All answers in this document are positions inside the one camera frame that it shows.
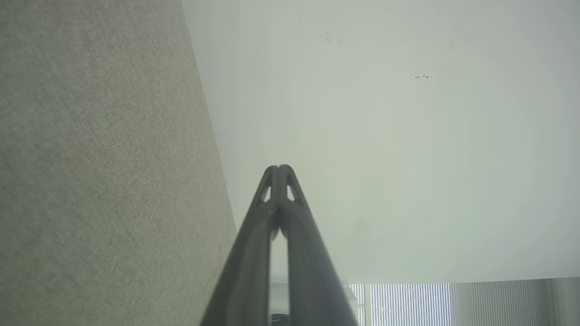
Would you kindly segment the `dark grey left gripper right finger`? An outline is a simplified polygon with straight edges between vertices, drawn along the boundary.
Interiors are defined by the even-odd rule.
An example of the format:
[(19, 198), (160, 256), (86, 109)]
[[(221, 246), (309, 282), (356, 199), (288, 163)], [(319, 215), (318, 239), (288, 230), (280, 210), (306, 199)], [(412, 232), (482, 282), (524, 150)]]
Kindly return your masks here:
[(290, 324), (292, 326), (356, 326), (344, 285), (314, 221), (296, 173), (278, 169), (281, 230), (287, 239)]

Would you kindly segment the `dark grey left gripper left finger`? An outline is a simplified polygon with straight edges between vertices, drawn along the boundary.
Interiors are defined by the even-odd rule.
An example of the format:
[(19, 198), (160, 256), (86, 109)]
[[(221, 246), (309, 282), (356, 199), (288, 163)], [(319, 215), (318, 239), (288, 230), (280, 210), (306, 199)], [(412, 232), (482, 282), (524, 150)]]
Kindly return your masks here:
[(202, 326), (268, 326), (270, 246), (280, 222), (274, 186), (277, 167), (268, 167), (216, 283)]

